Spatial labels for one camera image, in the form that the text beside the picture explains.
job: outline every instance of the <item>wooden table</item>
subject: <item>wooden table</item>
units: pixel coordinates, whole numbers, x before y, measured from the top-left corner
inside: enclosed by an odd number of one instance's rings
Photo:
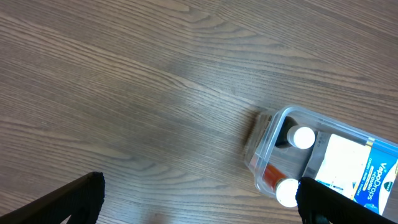
[[[255,115],[396,142],[397,71],[395,0],[2,0],[0,215],[98,170],[98,223],[301,223],[243,164]]]

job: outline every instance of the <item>white cap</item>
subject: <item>white cap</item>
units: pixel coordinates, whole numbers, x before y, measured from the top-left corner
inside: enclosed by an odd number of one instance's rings
[[[309,127],[293,126],[287,132],[288,142],[299,149],[308,149],[315,142],[315,133]]]
[[[278,202],[288,208],[297,206],[296,193],[299,188],[299,182],[296,179],[284,179],[276,186],[276,199]]]

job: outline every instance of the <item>blue and white packaging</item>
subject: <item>blue and white packaging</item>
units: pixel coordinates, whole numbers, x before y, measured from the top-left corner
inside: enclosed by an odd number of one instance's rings
[[[398,149],[332,134],[315,180],[382,215],[398,173]]]

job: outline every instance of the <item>black bottle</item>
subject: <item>black bottle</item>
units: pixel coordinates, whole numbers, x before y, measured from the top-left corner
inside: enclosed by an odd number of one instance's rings
[[[276,139],[275,147],[283,149],[294,146],[299,149],[308,149],[314,142],[315,133],[312,129],[300,126],[296,120],[287,116]]]

